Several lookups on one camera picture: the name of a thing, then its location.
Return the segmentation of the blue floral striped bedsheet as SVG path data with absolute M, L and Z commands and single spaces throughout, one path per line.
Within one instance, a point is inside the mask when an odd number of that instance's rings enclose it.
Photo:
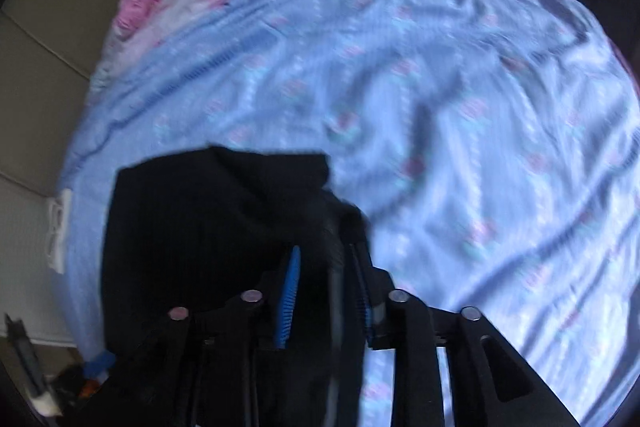
M 209 145 L 326 153 L 375 263 L 480 308 L 582 425 L 637 381 L 638 96 L 579 1 L 170 0 L 108 40 L 58 184 L 83 355 L 117 171 Z

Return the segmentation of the black pants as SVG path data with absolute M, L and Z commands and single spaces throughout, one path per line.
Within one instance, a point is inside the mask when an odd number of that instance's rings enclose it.
M 321 154 L 209 147 L 119 171 L 103 244 L 103 426 L 353 426 L 347 340 L 356 211 Z M 273 347 L 280 265 L 302 253 L 290 338 Z

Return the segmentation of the white wall socket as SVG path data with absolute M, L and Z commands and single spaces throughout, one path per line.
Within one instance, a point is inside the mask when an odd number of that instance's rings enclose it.
M 64 188 L 58 196 L 47 200 L 46 257 L 49 268 L 60 275 L 65 273 L 66 239 L 72 199 L 73 192 Z

